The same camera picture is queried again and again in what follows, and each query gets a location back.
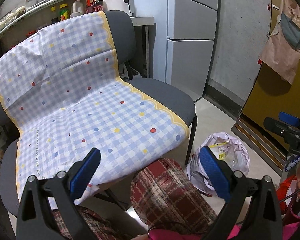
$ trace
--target plaid pants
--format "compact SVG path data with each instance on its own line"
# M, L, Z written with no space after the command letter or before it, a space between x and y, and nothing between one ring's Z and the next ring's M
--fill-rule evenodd
M171 159L159 159L135 175L131 182L131 204L149 228L167 229L184 235L203 233L217 217L181 166ZM98 239L127 239L93 211L77 208ZM71 239L60 213L55 211L54 216L62 235Z

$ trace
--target concrete wall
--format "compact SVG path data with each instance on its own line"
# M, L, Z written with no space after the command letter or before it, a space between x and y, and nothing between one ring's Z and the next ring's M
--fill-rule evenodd
M216 52L208 84L243 106L269 36L271 0L221 0Z

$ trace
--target white plastic jug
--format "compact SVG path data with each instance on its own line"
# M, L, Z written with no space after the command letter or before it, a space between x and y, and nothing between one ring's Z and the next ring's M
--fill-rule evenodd
M80 16L84 14L84 8L82 2L80 0L75 0L73 3L73 11L72 14L70 15L70 18Z

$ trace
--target blue checkered fabric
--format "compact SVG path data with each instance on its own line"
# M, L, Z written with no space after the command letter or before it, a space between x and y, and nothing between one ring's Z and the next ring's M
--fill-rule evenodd
M188 135L183 121L119 78L105 21L102 12L59 22L0 59L0 100L20 130L19 199L30 175L51 178L96 147L101 164L79 204L98 185L145 167Z

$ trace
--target blue gripper pad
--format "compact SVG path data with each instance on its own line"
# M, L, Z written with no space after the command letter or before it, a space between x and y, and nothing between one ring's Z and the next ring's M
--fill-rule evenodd
M299 127L300 126L300 121L299 121L299 118L297 117L294 117L290 114L287 114L285 112L280 112L279 113L279 119L280 121L282 122L285 122L291 126L294 126L294 127Z
M207 173L218 197L228 202L231 199L229 181L218 166L217 158L212 155L213 153L208 147L202 147L199 152L200 163Z
M101 153L98 149L93 148L88 156L83 160L81 168L70 182L70 198L72 201L81 198L93 174L101 162Z

